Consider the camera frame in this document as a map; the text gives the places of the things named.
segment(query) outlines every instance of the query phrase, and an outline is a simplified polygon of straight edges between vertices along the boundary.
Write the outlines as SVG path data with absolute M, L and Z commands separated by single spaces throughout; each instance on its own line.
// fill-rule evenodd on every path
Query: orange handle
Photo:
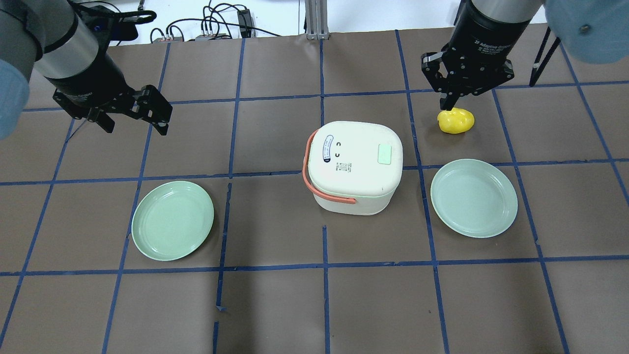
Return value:
M 310 145 L 312 144 L 317 131 L 319 130 L 318 129 L 315 130 L 310 135 L 310 138 L 308 138 L 308 142 L 306 143 L 306 155 L 304 156 L 304 166 L 301 169 L 301 175 L 304 177 L 304 183 L 306 183 L 306 186 L 308 187 L 308 189 L 311 192 L 313 192 L 314 195 L 316 195 L 317 197 L 323 198 L 325 200 L 329 200 L 331 202 L 356 204 L 356 199 L 354 198 L 337 197 L 335 195 L 329 195 L 329 194 L 323 193 L 322 191 L 316 189 L 315 186 L 313 186 L 312 183 L 308 181 L 308 178 L 306 177 L 306 173 L 308 173 L 308 156 L 310 155 Z

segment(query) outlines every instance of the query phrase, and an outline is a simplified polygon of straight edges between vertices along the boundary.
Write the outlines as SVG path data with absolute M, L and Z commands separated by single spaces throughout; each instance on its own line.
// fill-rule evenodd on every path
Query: qr code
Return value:
M 352 172 L 352 163 L 337 163 L 337 171 Z

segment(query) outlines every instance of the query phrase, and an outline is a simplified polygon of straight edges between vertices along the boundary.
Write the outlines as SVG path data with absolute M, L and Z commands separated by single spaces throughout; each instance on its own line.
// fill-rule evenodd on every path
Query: grid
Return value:
M 433 239 L 433 231 L 431 225 L 431 215 L 430 208 L 428 204 L 427 192 L 426 192 L 426 179 L 424 172 L 429 169 L 438 169 L 442 167 L 442 164 L 423 164 L 421 159 L 420 147 L 418 145 L 418 137 L 416 133 L 415 127 L 415 115 L 413 113 L 413 102 L 411 100 L 411 94 L 413 93 L 424 93 L 431 92 L 429 89 L 410 89 L 409 86 L 409 78 L 407 73 L 407 61 L 409 60 L 404 56 L 403 46 L 401 37 L 399 32 L 395 31 L 395 36 L 397 40 L 397 46 L 399 50 L 399 59 L 401 61 L 401 67 L 403 71 L 404 77 L 404 90 L 393 90 L 393 91 L 366 91 L 366 92 L 352 92 L 352 93 L 325 93 L 324 91 L 324 49 L 325 42 L 321 41 L 319 45 L 320 51 L 320 94 L 305 94 L 305 95 L 295 95 L 295 96 L 264 96 L 264 97 L 253 97 L 253 98 L 244 98 L 240 96 L 241 90 L 241 81 L 242 81 L 242 72 L 243 72 L 243 58 L 245 55 L 245 43 L 246 39 L 243 39 L 240 45 L 240 56 L 238 62 L 238 76 L 237 76 L 237 88 L 236 95 L 234 98 L 228 99 L 213 99 L 213 100 L 188 100 L 188 101 L 173 101 L 171 102 L 173 105 L 186 105 L 193 103 L 221 103 L 221 102 L 234 102 L 234 112 L 233 112 L 233 126 L 231 131 L 231 146 L 230 146 L 230 159 L 229 159 L 229 170 L 228 173 L 223 174 L 195 174 L 195 175 L 169 175 L 169 176 L 144 176 L 144 169 L 147 161 L 147 154 L 150 148 L 151 143 L 151 135 L 152 129 L 149 127 L 147 130 L 147 136 L 145 140 L 145 147 L 142 156 L 142 163 L 140 166 L 140 171 L 138 176 L 130 176 L 124 178 L 100 178 L 100 179 L 70 179 L 70 180 L 60 180 L 57 178 L 59 169 L 62 164 L 62 160 L 64 158 L 65 150 L 68 144 L 70 137 L 72 136 L 74 130 L 74 121 L 70 122 L 70 125 L 67 129 L 67 135 L 65 137 L 65 143 L 61 150 L 61 153 L 58 157 L 57 165 L 55 168 L 55 172 L 53 178 L 51 180 L 42 180 L 42 181 L 2 181 L 0 182 L 0 186 L 17 186 L 17 185 L 48 185 L 48 192 L 45 197 L 45 201 L 43 203 L 42 211 L 40 213 L 37 226 L 35 229 L 35 233 L 30 243 L 30 247 L 26 254 L 26 258 L 23 263 L 23 267 L 21 271 L 0 271 L 0 277 L 8 277 L 8 276 L 18 276 L 18 283 L 16 289 L 14 291 L 13 299 L 11 301 L 11 305 L 9 307 L 8 314 L 4 321 L 3 329 L 0 334 L 0 346 L 2 345 L 5 335 L 7 333 L 8 328 L 11 325 L 11 316 L 16 305 L 16 301 L 18 300 L 21 284 L 25 277 L 32 276 L 46 276 L 46 275 L 116 275 L 116 283 L 114 288 L 113 297 L 111 299 L 111 307 L 109 310 L 108 322 L 106 326 L 106 330 L 104 333 L 103 339 L 103 348 L 102 352 L 106 353 L 108 350 L 108 342 L 109 335 L 111 332 L 111 326 L 116 315 L 116 301 L 118 298 L 118 291 L 120 289 L 121 279 L 123 275 L 127 274 L 141 274 L 141 273 L 194 273 L 194 272 L 215 272 L 218 274 L 218 284 L 217 284 L 217 294 L 216 294 L 216 306 L 219 311 L 225 311 L 225 308 L 222 306 L 222 293 L 223 293 L 223 277 L 226 272 L 245 272 L 245 271 L 273 271 L 273 270 L 298 270 L 298 269 L 308 269 L 308 268 L 321 268 L 323 270 L 323 295 L 324 295 L 324 321 L 325 321 L 325 351 L 326 353 L 331 352 L 331 344 L 330 344 L 330 296 L 329 296 L 329 284 L 328 284 L 328 270 L 332 268 L 359 268 L 359 267 L 404 267 L 404 266 L 431 266 L 433 269 L 433 277 L 434 284 L 436 290 L 436 299 L 438 305 L 438 315 L 440 320 L 442 338 L 443 338 L 443 348 L 445 353 L 450 353 L 450 347 L 448 342 L 448 333 L 447 333 L 447 318 L 444 312 L 444 304 L 442 300 L 442 289 L 440 285 L 440 275 L 439 275 L 439 266 L 442 265 L 483 265 L 483 264 L 501 264 L 501 263 L 538 263 L 542 270 L 543 279 L 545 281 L 545 285 L 548 292 L 548 297 L 550 299 L 550 303 L 552 306 L 552 312 L 554 315 L 554 319 L 556 322 L 557 331 L 559 332 L 561 344 L 565 353 L 569 353 L 569 343 L 566 340 L 566 336 L 564 333 L 563 325 L 559 310 L 557 308 L 557 304 L 555 302 L 555 295 L 553 291 L 553 287 L 550 281 L 550 277 L 548 275 L 547 263 L 552 262 L 565 262 L 565 261 L 604 261 L 604 260 L 629 260 L 629 254 L 616 254 L 616 255 L 605 255 L 605 256 L 597 256 L 597 255 L 588 255 L 588 256 L 554 256 L 547 257 L 544 256 L 542 247 L 538 243 L 537 230 L 535 227 L 535 221 L 533 220 L 533 215 L 531 212 L 531 207 L 528 202 L 524 182 L 522 176 L 520 174 L 520 166 L 540 166 L 540 165 L 559 165 L 559 164 L 609 164 L 614 171 L 617 182 L 622 190 L 622 194 L 624 196 L 625 202 L 629 205 L 629 195 L 627 193 L 627 188 L 621 178 L 621 174 L 618 170 L 618 163 L 626 163 L 629 162 L 629 157 L 614 157 L 611 154 L 611 151 L 603 137 L 603 133 L 598 126 L 597 120 L 590 109 L 590 106 L 587 102 L 586 96 L 583 93 L 582 86 L 598 86 L 598 85 L 622 85 L 629 84 L 629 81 L 601 81 L 601 82 L 593 82 L 593 83 L 580 83 L 577 79 L 577 76 L 574 72 L 574 69 L 571 65 L 570 59 L 566 54 L 563 47 L 561 47 L 563 56 L 569 66 L 570 72 L 574 79 L 574 83 L 569 84 L 539 84 L 536 88 L 551 88 L 551 87 L 576 87 L 581 97 L 583 105 L 586 107 L 587 113 L 591 119 L 592 125 L 596 129 L 596 133 L 598 138 L 600 139 L 600 143 L 603 146 L 605 154 L 607 156 L 606 159 L 590 159 L 590 160 L 568 160 L 568 161 L 518 161 L 516 159 L 516 155 L 514 152 L 513 145 L 511 143 L 511 139 L 509 137 L 509 131 L 507 129 L 507 124 L 505 122 L 503 112 L 501 109 L 501 104 L 497 95 L 498 90 L 507 90 L 507 89 L 521 89 L 526 88 L 524 85 L 511 85 L 511 86 L 500 86 L 494 90 L 492 90 L 493 100 L 496 105 L 496 109 L 498 111 L 498 115 L 500 118 L 500 122 L 502 125 L 502 129 L 504 132 L 504 138 L 506 139 L 506 143 L 508 145 L 509 154 L 511 156 L 511 162 L 506 163 L 492 163 L 494 166 L 511 166 L 515 169 L 515 173 L 518 180 L 518 187 L 520 189 L 520 193 L 523 199 L 523 203 L 526 209 L 526 216 L 528 217 L 528 223 L 530 225 L 531 232 L 533 234 L 533 242 L 535 243 L 535 247 L 537 250 L 537 257 L 533 258 L 498 258 L 498 259 L 473 259 L 473 260 L 439 260 L 437 257 L 437 252 L 435 250 L 435 241 Z M 165 57 L 162 64 L 162 72 L 160 75 L 159 89 L 162 89 L 162 84 L 164 81 L 164 75 L 166 72 L 166 67 L 169 59 L 169 53 L 171 51 L 171 44 L 168 43 L 166 46 Z M 299 100 L 305 98 L 315 98 L 320 97 L 320 107 L 321 107 L 321 125 L 325 122 L 325 99 L 328 97 L 337 97 L 337 96 L 368 96 L 368 95 L 383 95 L 383 94 L 405 94 L 406 101 L 408 104 L 408 116 L 409 116 L 409 126 L 411 128 L 411 134 L 413 137 L 413 143 L 415 147 L 415 158 L 416 165 L 415 166 L 405 166 L 405 171 L 417 171 L 418 177 L 420 180 L 421 186 L 421 197 L 423 202 L 423 210 L 426 218 L 426 228 L 428 232 L 428 241 L 430 245 L 430 260 L 423 261 L 399 261 L 399 262 L 348 262 L 348 263 L 331 263 L 328 261 L 328 236 L 327 236 L 327 227 L 322 226 L 321 228 L 321 245 L 323 251 L 323 261 L 321 263 L 303 263 L 303 264 L 290 264 L 290 265 L 264 265 L 264 266 L 226 266 L 225 265 L 225 254 L 226 248 L 228 245 L 228 226 L 229 226 L 229 217 L 230 217 L 230 201 L 231 201 L 231 193 L 232 193 L 232 183 L 231 180 L 234 178 L 248 178 L 254 176 L 280 176 L 280 175 L 290 175 L 290 174 L 299 174 L 301 171 L 296 170 L 288 170 L 288 171 L 255 171 L 250 173 L 234 173 L 233 171 L 233 162 L 234 162 L 234 151 L 235 151 L 235 142 L 237 135 L 237 127 L 238 127 L 238 106 L 242 101 L 260 101 L 260 100 Z M 25 111 L 55 111 L 60 110 L 59 108 L 33 108 Z M 125 238 L 122 254 L 120 256 L 120 265 L 118 269 L 107 269 L 107 270 L 52 270 L 52 271 L 29 271 L 27 270 L 31 254 L 33 252 L 33 248 L 35 247 L 35 243 L 37 240 L 37 236 L 42 225 L 42 220 L 44 219 L 44 215 L 46 213 L 46 209 L 48 206 L 48 202 L 50 201 L 50 196 L 53 192 L 53 189 L 56 185 L 62 184 L 75 184 L 75 183 L 102 183 L 102 182 L 136 182 L 137 188 L 135 197 L 133 200 L 133 206 L 131 209 L 131 217 L 133 216 L 133 212 L 138 204 L 138 199 L 140 197 L 140 187 L 142 186 L 143 181 L 151 181 L 151 180 L 174 180 L 174 179 L 198 179 L 198 178 L 228 178 L 230 182 L 228 183 L 228 190 L 226 194 L 225 200 L 225 221 L 223 223 L 223 232 L 222 232 L 222 240 L 221 240 L 221 253 L 220 253 L 220 264 L 218 267 L 194 267 L 194 268 L 157 268 L 157 269 L 125 269 L 125 258 L 127 254 L 127 250 L 129 247 L 129 238 L 128 235 Z M 131 217 L 128 221 L 128 230 L 127 233 L 130 233 L 131 228 Z M 216 353 L 218 347 L 218 341 L 220 340 L 220 322 L 214 322 L 213 328 L 213 351 Z

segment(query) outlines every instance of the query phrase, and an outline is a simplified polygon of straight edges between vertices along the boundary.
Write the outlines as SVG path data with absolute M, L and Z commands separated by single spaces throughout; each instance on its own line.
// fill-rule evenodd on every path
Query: green plate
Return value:
M 135 246 L 157 261 L 172 261 L 197 249 L 214 222 L 214 205 L 200 186 L 174 181 L 157 187 L 138 205 L 131 221 Z
M 509 179 L 483 161 L 452 161 L 437 171 L 430 198 L 439 218 L 465 236 L 503 233 L 518 213 L 518 197 Z

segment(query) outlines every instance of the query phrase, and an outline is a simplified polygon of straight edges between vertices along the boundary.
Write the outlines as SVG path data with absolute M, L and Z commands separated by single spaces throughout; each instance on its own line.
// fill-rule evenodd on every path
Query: white box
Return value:
M 302 175 L 324 209 L 374 215 L 389 205 L 402 178 L 402 163 L 402 142 L 393 130 L 373 123 L 332 122 L 308 139 Z

